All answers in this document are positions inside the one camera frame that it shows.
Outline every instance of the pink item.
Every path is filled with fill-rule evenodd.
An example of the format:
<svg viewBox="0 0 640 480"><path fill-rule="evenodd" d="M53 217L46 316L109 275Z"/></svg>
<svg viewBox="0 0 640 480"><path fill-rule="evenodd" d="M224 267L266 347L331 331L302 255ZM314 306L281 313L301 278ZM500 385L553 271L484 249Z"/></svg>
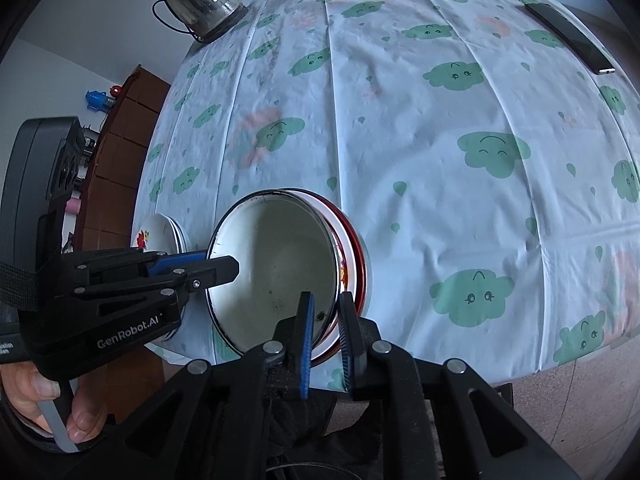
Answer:
<svg viewBox="0 0 640 480"><path fill-rule="evenodd" d="M80 199L70 198L66 203L65 212L77 215L80 212Z"/></svg>

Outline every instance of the metal screw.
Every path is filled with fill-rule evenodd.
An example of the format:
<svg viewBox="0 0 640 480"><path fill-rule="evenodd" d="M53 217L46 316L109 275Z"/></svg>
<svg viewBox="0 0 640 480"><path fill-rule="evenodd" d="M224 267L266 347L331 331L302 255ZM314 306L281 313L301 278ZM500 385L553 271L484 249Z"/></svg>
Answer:
<svg viewBox="0 0 640 480"><path fill-rule="evenodd" d="M207 364L207 362L204 361L203 359L196 359L195 361L191 361L187 365L187 370L192 375L202 375L204 372L207 371L208 366L209 365Z"/></svg>
<svg viewBox="0 0 640 480"><path fill-rule="evenodd" d="M379 354L388 354L391 352L391 343L389 341L383 341L382 339L378 341L374 341L373 345L371 345L374 352Z"/></svg>
<svg viewBox="0 0 640 480"><path fill-rule="evenodd" d="M447 369L454 374L463 374L466 370L466 363L460 359L449 359Z"/></svg>
<svg viewBox="0 0 640 480"><path fill-rule="evenodd" d="M267 354L279 354L283 348L284 346L282 346L280 341L267 341L262 345L262 349L267 352Z"/></svg>

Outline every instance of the table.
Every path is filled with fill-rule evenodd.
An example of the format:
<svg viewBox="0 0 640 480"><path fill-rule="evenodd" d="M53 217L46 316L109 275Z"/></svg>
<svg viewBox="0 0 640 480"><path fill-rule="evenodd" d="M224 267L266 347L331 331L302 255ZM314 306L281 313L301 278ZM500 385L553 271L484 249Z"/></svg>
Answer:
<svg viewBox="0 0 640 480"><path fill-rule="evenodd" d="M306 188L364 238L367 317L417 358L499 382L636 336L640 98L530 1L254 0L181 66L134 229L161 212L206 248L242 196ZM216 345L200 295L158 352L213 362ZM341 389L339 355L312 386Z"/></svg>

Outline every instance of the red toy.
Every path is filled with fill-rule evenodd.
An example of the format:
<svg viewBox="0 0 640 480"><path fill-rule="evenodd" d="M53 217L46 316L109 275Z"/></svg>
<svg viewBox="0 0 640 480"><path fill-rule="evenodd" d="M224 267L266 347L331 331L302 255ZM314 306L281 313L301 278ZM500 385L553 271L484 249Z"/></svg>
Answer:
<svg viewBox="0 0 640 480"><path fill-rule="evenodd" d="M118 97L118 95L120 95L120 92L122 92L122 86L120 85L113 85L111 88L109 88L109 93L112 97Z"/></svg>

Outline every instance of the fingernail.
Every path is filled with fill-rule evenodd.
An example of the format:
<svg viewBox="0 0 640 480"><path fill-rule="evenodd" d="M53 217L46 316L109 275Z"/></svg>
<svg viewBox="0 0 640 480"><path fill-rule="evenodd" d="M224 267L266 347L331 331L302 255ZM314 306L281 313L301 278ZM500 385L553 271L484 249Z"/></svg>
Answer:
<svg viewBox="0 0 640 480"><path fill-rule="evenodd" d="M89 431L95 422L95 415L93 413L84 412L76 416L76 426L82 431Z"/></svg>
<svg viewBox="0 0 640 480"><path fill-rule="evenodd" d="M72 442L75 442L76 444L80 444L85 437L86 437L86 433L84 431L78 430L78 428L73 428L69 432L69 438L71 439Z"/></svg>
<svg viewBox="0 0 640 480"><path fill-rule="evenodd" d="M60 396L60 385L54 381L49 381L38 372L34 372L31 376L31 384L36 393L42 397L55 399Z"/></svg>

